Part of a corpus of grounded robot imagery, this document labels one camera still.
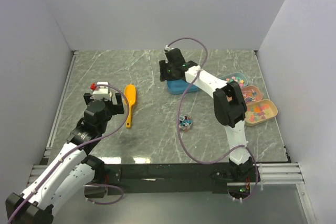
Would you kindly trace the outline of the yellow plastic scoop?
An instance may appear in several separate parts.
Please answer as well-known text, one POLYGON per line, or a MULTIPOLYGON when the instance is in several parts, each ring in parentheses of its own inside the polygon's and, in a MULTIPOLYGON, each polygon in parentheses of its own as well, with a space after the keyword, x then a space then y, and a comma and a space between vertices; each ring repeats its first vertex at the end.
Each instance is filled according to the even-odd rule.
POLYGON ((126 128, 130 129, 131 128, 131 121, 132 121, 132 107, 135 105, 136 103, 136 99, 137 99, 137 93, 136 93, 136 88, 133 84, 129 84, 125 87, 124 89, 124 95, 128 101, 128 105, 129 105, 129 112, 128 112, 128 117, 126 120, 126 128))

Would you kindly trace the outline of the blue lollipop tray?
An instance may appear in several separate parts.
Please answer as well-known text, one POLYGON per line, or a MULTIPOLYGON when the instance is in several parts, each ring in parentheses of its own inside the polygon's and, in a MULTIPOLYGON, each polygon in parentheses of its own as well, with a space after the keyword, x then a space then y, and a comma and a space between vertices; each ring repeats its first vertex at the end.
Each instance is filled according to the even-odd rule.
POLYGON ((189 83, 183 80, 166 81, 167 90, 172 95, 183 94, 189 83))

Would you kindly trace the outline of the clear plastic jar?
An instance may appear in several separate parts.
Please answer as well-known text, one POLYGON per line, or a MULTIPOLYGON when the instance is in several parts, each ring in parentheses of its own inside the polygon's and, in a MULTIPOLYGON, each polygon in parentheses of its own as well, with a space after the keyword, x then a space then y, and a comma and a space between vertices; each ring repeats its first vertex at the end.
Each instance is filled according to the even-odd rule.
POLYGON ((187 132, 191 129, 193 125, 193 119, 189 114, 180 115, 178 117, 178 130, 187 132))

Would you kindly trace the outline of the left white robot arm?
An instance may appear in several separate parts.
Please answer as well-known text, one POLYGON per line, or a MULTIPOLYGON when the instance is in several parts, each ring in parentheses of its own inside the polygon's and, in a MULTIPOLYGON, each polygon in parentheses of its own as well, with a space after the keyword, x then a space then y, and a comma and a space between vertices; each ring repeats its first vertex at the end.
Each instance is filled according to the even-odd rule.
POLYGON ((110 91, 84 94, 87 108, 59 154, 32 184, 6 199, 8 223, 52 223, 60 207, 83 186, 110 187, 104 161, 90 152, 105 138, 112 117, 124 114, 124 97, 117 92, 114 103, 110 91))

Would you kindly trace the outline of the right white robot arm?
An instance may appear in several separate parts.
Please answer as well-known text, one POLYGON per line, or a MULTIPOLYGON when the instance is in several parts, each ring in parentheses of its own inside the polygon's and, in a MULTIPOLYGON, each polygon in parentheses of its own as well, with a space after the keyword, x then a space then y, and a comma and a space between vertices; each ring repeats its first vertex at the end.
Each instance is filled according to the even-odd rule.
POLYGON ((247 147, 245 134, 245 113, 247 105, 241 88, 235 81, 228 82, 215 77, 193 61, 186 61, 178 48, 166 46, 164 49, 167 60, 161 60, 160 80, 182 80, 188 83, 182 93, 177 113, 180 114, 185 95, 192 86, 208 94, 213 100, 214 114, 217 121, 224 126, 229 152, 214 161, 199 161, 193 157, 181 142, 181 146, 188 157, 199 164, 214 164, 226 156, 229 157, 229 172, 232 180, 241 182, 249 176, 255 160, 247 147))

